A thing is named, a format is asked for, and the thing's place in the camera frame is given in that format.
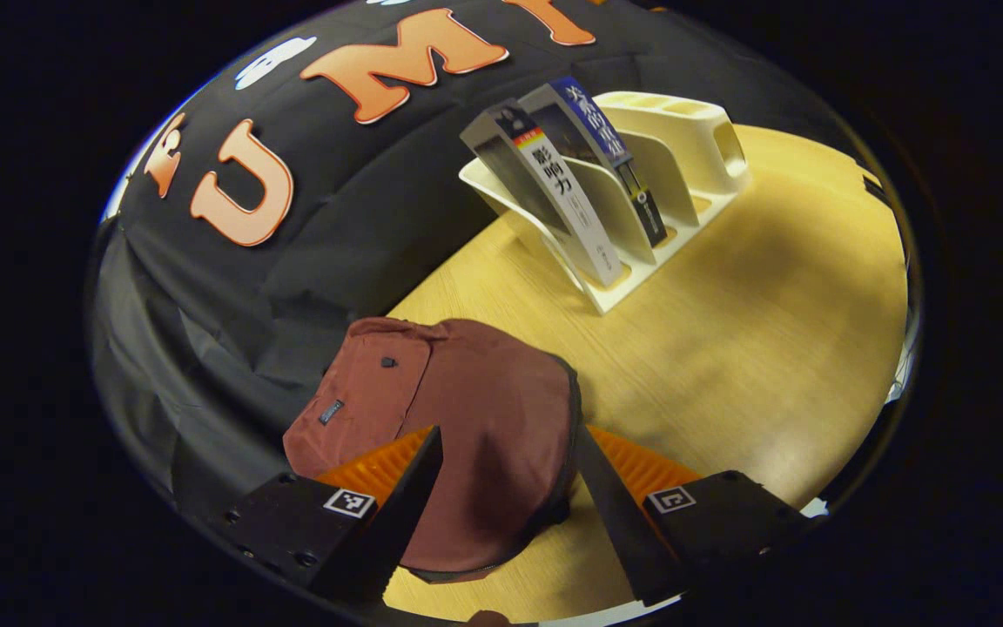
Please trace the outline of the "grey book with white spine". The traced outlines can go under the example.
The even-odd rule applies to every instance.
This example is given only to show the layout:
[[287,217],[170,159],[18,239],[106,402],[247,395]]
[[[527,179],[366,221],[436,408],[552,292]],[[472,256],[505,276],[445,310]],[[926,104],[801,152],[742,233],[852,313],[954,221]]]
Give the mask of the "grey book with white spine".
[[552,233],[577,269],[602,287],[621,277],[622,263],[588,194],[544,127],[516,99],[479,112],[459,138],[514,202]]

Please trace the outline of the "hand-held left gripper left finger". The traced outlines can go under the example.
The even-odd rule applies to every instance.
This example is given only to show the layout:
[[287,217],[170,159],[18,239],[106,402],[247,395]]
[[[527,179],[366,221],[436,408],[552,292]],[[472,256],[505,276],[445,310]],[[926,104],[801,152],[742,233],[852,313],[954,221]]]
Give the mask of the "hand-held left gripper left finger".
[[315,479],[278,474],[224,509],[224,543],[307,594],[382,603],[442,461],[428,426]]

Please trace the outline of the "maroon schoolbag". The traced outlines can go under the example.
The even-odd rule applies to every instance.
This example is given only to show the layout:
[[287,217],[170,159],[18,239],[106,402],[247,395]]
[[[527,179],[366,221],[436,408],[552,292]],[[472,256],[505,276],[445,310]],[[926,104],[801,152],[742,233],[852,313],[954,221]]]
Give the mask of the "maroon schoolbag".
[[473,319],[349,326],[283,437],[315,479],[430,426],[443,462],[401,566],[426,583],[485,578],[564,523],[582,396],[565,360]]

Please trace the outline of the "book with blue spine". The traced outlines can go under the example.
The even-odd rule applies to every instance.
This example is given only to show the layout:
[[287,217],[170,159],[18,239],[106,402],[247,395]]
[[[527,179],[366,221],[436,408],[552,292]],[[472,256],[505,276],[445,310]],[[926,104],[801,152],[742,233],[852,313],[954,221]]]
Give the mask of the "book with blue spine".
[[638,178],[633,156],[608,115],[572,76],[550,80],[519,98],[535,123],[565,158],[582,160],[616,175],[650,246],[661,245],[666,227],[649,187]]

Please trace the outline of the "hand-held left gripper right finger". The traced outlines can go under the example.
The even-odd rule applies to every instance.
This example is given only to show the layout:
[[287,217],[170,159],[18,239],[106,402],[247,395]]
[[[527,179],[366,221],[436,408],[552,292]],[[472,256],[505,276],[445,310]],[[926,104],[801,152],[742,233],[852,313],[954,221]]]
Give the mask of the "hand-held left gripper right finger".
[[712,594],[807,536],[815,520],[737,469],[701,475],[596,426],[575,460],[637,602]]

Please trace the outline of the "white plastic bookshelf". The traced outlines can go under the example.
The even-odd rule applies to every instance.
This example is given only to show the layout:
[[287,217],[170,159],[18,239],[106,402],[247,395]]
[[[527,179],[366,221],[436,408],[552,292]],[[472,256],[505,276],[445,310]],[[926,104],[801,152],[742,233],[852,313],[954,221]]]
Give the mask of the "white plastic bookshelf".
[[561,232],[524,209],[480,159],[466,163],[459,179],[497,211],[526,247],[552,254],[594,309],[605,314],[739,198],[751,175],[735,127],[720,104],[636,91],[605,92],[596,96],[596,103],[629,147],[666,229],[666,237],[651,245],[624,183],[609,168],[566,159],[616,248],[623,266],[616,282],[602,286],[570,260]]

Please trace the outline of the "black backdrop cloth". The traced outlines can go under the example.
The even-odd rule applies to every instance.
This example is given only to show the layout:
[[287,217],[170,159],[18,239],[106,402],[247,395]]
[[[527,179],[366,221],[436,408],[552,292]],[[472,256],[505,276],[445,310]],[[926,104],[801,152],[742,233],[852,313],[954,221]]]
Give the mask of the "black backdrop cloth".
[[[170,191],[137,165],[97,230],[84,310],[89,361],[112,431],[152,491],[184,516],[227,507],[286,469],[282,436],[355,319],[384,314],[496,215],[458,171],[478,111],[572,75],[590,94],[647,91],[722,106],[759,126],[868,160],[816,94],[752,48],[672,10],[630,0],[552,0],[592,44],[562,46],[505,0],[354,0],[236,59],[179,107]],[[393,46],[398,23],[449,8],[509,56],[410,86],[372,124],[329,79],[302,68],[350,44]],[[191,215],[208,173],[255,204],[256,178],[220,163],[228,132],[254,137],[292,174],[292,205],[261,245],[235,245]]]

